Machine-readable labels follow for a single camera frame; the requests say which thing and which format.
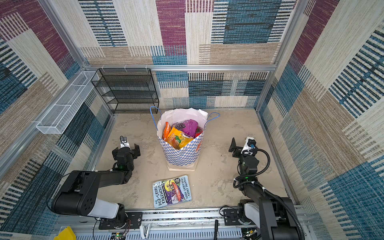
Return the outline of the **purple grape jelly bag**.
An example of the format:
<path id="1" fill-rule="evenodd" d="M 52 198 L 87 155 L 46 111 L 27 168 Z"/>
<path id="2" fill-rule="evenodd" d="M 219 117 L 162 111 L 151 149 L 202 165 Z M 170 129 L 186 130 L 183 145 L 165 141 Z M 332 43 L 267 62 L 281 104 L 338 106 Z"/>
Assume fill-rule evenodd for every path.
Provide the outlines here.
<path id="1" fill-rule="evenodd" d="M 185 120 L 172 125 L 173 128 L 193 138 L 196 136 L 198 126 L 198 122 L 195 120 Z"/>

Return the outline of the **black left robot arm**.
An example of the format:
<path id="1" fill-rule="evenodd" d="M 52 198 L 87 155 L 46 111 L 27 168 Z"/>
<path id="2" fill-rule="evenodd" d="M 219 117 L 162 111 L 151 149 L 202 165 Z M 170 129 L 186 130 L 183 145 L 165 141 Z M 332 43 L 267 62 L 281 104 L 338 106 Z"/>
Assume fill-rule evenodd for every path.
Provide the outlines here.
<path id="1" fill-rule="evenodd" d="M 112 151 L 115 164 L 108 171 L 72 171 L 58 190 L 51 211 L 59 215 L 83 216 L 100 219 L 100 230 L 122 229 L 129 217 L 123 204 L 97 198 L 100 188 L 124 185 L 132 177 L 134 160 L 140 155 L 140 146 L 131 149 L 128 143 Z"/>

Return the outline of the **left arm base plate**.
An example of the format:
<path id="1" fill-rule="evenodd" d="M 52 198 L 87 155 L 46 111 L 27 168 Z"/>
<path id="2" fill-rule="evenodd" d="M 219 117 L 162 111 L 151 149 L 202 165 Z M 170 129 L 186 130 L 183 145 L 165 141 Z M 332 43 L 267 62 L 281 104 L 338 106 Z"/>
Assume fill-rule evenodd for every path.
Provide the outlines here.
<path id="1" fill-rule="evenodd" d="M 142 224 L 143 212 L 127 212 L 121 219 L 117 216 L 114 219 L 102 218 L 98 230 L 128 230 L 138 229 Z"/>

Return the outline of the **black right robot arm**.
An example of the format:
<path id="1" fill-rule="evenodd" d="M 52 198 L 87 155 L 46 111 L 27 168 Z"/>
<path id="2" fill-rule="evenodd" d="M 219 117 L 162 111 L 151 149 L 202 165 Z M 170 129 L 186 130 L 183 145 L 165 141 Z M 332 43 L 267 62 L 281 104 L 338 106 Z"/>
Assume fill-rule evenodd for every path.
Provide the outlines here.
<path id="1" fill-rule="evenodd" d="M 267 151 L 257 147 L 252 137 L 247 137 L 244 146 L 237 146 L 233 138 L 229 152 L 238 159 L 238 176 L 233 188 L 247 197 L 238 204 L 238 218 L 243 225 L 254 223 L 257 229 L 247 233 L 246 240 L 304 240 L 305 231 L 297 216 L 294 204 L 288 197 L 273 194 L 263 186 L 258 177 L 271 164 Z"/>

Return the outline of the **blue checkered paper bag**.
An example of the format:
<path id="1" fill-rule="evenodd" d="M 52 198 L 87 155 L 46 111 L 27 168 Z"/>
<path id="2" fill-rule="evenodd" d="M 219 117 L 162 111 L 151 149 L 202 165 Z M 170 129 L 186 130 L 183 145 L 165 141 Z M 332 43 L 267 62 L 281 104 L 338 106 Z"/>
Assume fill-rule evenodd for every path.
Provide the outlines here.
<path id="1" fill-rule="evenodd" d="M 197 167 L 207 124 L 217 119 L 219 113 L 208 114 L 203 110 L 174 109 L 161 112 L 150 107 L 150 114 L 157 131 L 170 171 L 194 171 Z"/>

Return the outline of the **red fruit jelly bag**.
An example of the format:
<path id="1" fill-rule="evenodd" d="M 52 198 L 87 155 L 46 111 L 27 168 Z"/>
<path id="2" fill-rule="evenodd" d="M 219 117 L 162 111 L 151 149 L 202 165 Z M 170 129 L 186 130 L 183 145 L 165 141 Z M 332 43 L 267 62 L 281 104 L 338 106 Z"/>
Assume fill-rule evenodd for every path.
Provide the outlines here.
<path id="1" fill-rule="evenodd" d="M 204 129 L 201 127 L 197 127 L 196 133 L 195 133 L 195 138 L 197 138 L 199 135 L 203 133 Z"/>

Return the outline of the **yellow snack pack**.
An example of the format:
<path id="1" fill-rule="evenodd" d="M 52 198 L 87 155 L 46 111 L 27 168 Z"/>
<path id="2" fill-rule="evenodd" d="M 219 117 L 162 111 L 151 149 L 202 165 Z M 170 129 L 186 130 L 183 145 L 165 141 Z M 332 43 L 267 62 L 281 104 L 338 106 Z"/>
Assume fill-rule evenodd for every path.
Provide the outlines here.
<path id="1" fill-rule="evenodd" d="M 194 138 L 185 135 L 183 132 L 172 128 L 170 134 L 168 135 L 166 143 L 170 144 L 173 148 L 180 150 L 190 143 Z"/>

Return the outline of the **orange corn chip bag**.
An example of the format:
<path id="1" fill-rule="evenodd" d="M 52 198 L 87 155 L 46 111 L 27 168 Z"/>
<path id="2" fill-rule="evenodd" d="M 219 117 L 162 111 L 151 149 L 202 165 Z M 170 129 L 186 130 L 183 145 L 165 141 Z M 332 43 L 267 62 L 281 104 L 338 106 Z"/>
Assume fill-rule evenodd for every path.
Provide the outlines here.
<path id="1" fill-rule="evenodd" d="M 170 124 L 169 124 L 168 122 L 166 122 L 166 123 L 165 123 L 164 131 L 163 131 L 163 137 L 162 137 L 162 139 L 163 139 L 164 141 L 167 140 L 168 135 L 170 134 L 170 131 L 171 131 L 171 126 L 170 126 Z"/>

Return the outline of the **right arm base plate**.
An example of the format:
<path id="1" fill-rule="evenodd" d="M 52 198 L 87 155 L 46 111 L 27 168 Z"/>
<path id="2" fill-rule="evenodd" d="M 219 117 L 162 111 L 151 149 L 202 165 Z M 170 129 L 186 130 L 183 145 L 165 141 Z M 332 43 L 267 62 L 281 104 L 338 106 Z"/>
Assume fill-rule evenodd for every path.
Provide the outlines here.
<path id="1" fill-rule="evenodd" d="M 261 226 L 260 211 L 257 208 L 251 207 L 250 209 L 237 210 L 226 208 L 220 210 L 220 214 L 224 217 L 225 226 Z"/>

